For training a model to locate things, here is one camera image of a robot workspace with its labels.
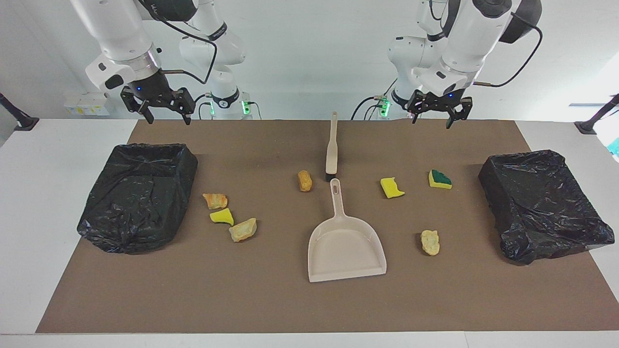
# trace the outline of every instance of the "black stand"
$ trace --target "black stand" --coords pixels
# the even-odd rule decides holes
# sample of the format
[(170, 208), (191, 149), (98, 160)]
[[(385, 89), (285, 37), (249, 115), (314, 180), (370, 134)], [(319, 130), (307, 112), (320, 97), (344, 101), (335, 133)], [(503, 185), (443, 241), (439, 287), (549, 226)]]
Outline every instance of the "black stand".
[(16, 131), (29, 131), (35, 127), (39, 120), (37, 117), (30, 117), (27, 113), (18, 109), (4, 97), (2, 93), (0, 93), (0, 105), (4, 106), (4, 108), (17, 120), (17, 126), (14, 129)]
[(619, 104), (619, 94), (614, 96), (611, 101), (604, 105), (589, 121), (574, 122), (576, 128), (583, 134), (596, 134), (593, 130), (593, 125), (604, 117), (610, 110), (614, 109)]

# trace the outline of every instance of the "black garbage bag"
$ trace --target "black garbage bag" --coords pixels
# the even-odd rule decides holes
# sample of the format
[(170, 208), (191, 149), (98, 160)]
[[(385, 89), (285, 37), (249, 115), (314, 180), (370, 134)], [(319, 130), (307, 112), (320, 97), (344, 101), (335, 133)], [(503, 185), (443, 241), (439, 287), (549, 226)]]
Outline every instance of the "black garbage bag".
[(78, 233), (109, 253), (160, 248), (183, 221), (196, 168), (185, 144), (116, 146), (90, 191)]
[(615, 242), (565, 158), (554, 151), (491, 156), (479, 180), (509, 259), (530, 264)]

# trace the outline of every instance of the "beige dustpan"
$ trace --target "beige dustpan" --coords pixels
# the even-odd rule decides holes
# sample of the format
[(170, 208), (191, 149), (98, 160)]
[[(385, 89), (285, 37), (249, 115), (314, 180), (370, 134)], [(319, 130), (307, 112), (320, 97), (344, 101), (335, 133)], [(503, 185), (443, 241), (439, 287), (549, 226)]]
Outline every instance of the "beige dustpan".
[(338, 179), (331, 180), (331, 196), (335, 216), (318, 225), (309, 238), (309, 281), (385, 274), (387, 260), (381, 241), (367, 222), (344, 214)]

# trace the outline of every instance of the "bread piece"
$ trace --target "bread piece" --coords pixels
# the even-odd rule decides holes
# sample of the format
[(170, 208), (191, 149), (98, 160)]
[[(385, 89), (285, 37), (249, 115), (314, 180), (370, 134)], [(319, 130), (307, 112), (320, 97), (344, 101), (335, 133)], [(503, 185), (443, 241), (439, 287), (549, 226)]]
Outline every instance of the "bread piece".
[(441, 245), (438, 243), (438, 231), (422, 232), (422, 248), (430, 256), (438, 254)]
[(221, 209), (228, 206), (228, 198), (222, 193), (202, 193), (209, 209)]
[(302, 170), (297, 174), (297, 177), (299, 178), (299, 189), (301, 192), (309, 192), (312, 185), (310, 173), (307, 170)]
[(237, 242), (253, 236), (254, 233), (256, 233), (256, 229), (256, 218), (252, 217), (247, 221), (243, 221), (236, 226), (228, 228), (228, 231), (230, 231), (230, 236), (232, 237), (232, 240)]

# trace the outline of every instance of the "yellow sponge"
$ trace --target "yellow sponge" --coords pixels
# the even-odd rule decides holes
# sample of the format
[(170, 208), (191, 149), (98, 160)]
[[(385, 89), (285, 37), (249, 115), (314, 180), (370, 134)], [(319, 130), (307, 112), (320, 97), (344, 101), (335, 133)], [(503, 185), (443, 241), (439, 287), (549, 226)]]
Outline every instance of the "yellow sponge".
[(230, 224), (230, 226), (234, 225), (234, 219), (232, 219), (232, 213), (229, 208), (218, 212), (212, 212), (209, 216), (212, 222), (224, 222)]
[(436, 169), (430, 170), (428, 180), (430, 187), (451, 189), (451, 180)]
[(396, 178), (381, 179), (381, 186), (387, 198), (399, 197), (404, 195), (404, 192), (397, 189)]

